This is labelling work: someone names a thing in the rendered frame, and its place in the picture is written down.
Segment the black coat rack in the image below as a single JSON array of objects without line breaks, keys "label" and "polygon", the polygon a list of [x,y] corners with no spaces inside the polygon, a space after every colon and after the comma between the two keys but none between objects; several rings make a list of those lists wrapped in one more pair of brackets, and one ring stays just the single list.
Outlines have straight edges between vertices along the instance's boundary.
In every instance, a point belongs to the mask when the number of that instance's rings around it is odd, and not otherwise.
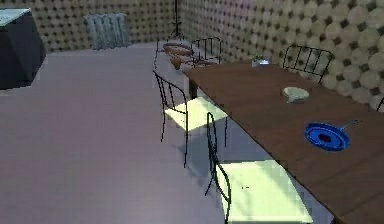
[{"label": "black coat rack", "polygon": [[173,30],[168,36],[169,39],[171,38],[183,38],[183,34],[181,32],[181,24],[182,22],[179,19],[179,10],[178,10],[178,2],[179,0],[174,0],[174,8],[173,8],[173,21],[171,22],[171,25],[173,26]]}]

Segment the small round brown table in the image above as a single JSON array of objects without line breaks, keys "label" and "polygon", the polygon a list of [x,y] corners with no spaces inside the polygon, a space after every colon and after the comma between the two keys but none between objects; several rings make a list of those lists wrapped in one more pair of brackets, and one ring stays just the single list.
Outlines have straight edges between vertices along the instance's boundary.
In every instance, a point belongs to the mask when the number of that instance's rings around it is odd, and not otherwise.
[{"label": "small round brown table", "polygon": [[190,62],[194,54],[190,46],[182,43],[165,43],[163,49],[170,56],[170,62],[176,70],[179,70],[183,63]]}]

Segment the brown wooden dining table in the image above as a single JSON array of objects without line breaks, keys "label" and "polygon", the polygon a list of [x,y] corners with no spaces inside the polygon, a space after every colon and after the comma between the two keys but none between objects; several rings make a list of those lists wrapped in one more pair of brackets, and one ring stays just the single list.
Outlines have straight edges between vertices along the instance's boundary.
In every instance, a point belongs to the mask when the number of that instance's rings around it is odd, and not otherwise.
[{"label": "brown wooden dining table", "polygon": [[[384,113],[276,65],[247,62],[194,68],[186,76],[216,102],[342,224],[384,224]],[[288,103],[285,87],[309,98]],[[307,123],[349,126],[350,146],[320,150],[305,139]]]}]

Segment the blue frying pan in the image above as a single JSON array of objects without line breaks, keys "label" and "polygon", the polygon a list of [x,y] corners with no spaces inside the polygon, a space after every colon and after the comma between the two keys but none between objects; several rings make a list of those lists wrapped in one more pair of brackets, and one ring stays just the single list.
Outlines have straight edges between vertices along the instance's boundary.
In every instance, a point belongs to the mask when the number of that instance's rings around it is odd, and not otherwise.
[{"label": "blue frying pan", "polygon": [[350,146],[350,137],[345,132],[348,126],[359,123],[353,120],[342,127],[336,127],[328,123],[310,122],[304,130],[305,138],[315,147],[320,149],[339,152]]}]

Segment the dark grey cabinet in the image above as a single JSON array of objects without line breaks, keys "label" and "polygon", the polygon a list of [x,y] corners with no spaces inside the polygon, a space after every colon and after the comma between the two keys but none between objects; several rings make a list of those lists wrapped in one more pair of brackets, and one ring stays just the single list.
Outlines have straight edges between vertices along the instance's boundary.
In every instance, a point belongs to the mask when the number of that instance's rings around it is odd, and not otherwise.
[{"label": "dark grey cabinet", "polygon": [[0,8],[0,90],[30,86],[46,50],[30,8]]}]

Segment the grey wall radiator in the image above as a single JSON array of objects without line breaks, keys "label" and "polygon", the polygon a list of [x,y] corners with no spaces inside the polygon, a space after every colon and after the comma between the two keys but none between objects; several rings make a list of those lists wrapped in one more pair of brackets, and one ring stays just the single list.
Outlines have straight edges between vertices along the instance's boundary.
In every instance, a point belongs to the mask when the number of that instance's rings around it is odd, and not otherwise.
[{"label": "grey wall radiator", "polygon": [[84,19],[93,50],[128,47],[131,44],[124,13],[89,14]]}]

